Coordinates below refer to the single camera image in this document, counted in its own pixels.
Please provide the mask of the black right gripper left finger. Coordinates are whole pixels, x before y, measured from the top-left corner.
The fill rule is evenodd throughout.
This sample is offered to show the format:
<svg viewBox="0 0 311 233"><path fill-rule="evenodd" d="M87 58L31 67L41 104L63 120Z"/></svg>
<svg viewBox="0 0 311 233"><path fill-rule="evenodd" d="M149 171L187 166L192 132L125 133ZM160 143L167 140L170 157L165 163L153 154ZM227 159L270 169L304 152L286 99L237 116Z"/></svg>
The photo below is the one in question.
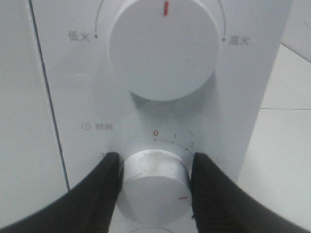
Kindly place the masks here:
<svg viewBox="0 0 311 233"><path fill-rule="evenodd" d="M107 153L67 194L2 233L107 233L120 190L120 156Z"/></svg>

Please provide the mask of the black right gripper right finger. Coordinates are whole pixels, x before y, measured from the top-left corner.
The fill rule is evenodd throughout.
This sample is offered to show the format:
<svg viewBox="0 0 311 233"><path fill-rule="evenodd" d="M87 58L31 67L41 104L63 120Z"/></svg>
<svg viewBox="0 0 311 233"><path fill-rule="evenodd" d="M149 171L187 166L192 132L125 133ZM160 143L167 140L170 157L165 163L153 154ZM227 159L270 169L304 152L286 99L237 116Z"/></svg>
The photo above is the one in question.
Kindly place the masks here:
<svg viewBox="0 0 311 233"><path fill-rule="evenodd" d="M205 153L194 155L190 190L200 233L307 232L244 192Z"/></svg>

